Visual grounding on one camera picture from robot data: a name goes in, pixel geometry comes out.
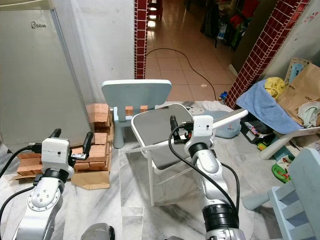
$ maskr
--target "blue towel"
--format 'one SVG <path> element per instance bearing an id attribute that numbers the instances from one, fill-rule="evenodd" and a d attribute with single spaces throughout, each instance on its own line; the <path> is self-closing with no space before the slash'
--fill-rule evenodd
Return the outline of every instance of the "blue towel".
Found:
<path id="1" fill-rule="evenodd" d="M 262 80 L 254 84 L 236 100 L 236 104 L 278 133 L 289 134 L 303 129 L 265 90 L 265 82 Z"/>

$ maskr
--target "green sandal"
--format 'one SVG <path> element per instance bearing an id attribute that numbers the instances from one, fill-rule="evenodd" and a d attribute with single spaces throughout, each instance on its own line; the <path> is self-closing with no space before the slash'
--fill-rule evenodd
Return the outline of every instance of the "green sandal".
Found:
<path id="1" fill-rule="evenodd" d="M 286 170 L 284 170 L 282 167 L 280 167 L 277 163 L 275 163 L 271 167 L 271 171 L 277 179 L 279 179 L 281 182 L 285 184 L 291 180 L 289 173 Z"/>

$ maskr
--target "white cloth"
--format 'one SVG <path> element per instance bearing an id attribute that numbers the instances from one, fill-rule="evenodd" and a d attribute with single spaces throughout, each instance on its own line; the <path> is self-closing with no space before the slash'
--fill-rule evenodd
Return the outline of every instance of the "white cloth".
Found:
<path id="1" fill-rule="evenodd" d="M 320 101 L 311 101 L 303 104 L 298 109 L 298 117 L 303 120 L 305 128 L 317 126 L 317 118 L 320 113 Z"/>
<path id="2" fill-rule="evenodd" d="M 232 112 L 233 109 L 221 104 L 219 101 L 203 101 L 202 106 L 208 111 L 226 111 L 228 113 Z"/>

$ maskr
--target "paper bag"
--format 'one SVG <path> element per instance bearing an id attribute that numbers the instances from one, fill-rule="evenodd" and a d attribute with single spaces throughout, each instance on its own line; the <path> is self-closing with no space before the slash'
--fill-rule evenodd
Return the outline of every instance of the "paper bag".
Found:
<path id="1" fill-rule="evenodd" d="M 108 171 L 80 172 L 72 176 L 71 182 L 88 190 L 110 188 Z"/>
<path id="2" fill-rule="evenodd" d="M 298 117 L 298 109 L 313 101 L 320 101 L 320 67 L 310 63 L 280 94 L 277 103 L 293 120 L 303 126 L 303 120 Z M 320 126 L 320 115 L 316 125 Z"/>

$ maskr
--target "brand logo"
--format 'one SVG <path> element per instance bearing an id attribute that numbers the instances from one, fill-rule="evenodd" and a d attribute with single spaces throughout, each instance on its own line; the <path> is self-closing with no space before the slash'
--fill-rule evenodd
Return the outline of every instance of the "brand logo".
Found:
<path id="1" fill-rule="evenodd" d="M 47 25 L 45 24 L 37 24 L 35 21 L 31 22 L 31 28 L 32 29 L 41 29 L 41 28 L 46 28 Z"/>
<path id="2" fill-rule="evenodd" d="M 228 126 L 227 129 L 228 129 L 228 130 L 231 130 L 231 131 L 234 131 L 234 130 L 235 130 L 234 128 L 232 128 L 232 125 L 231 125 L 231 124 L 229 124 L 229 126 Z"/>

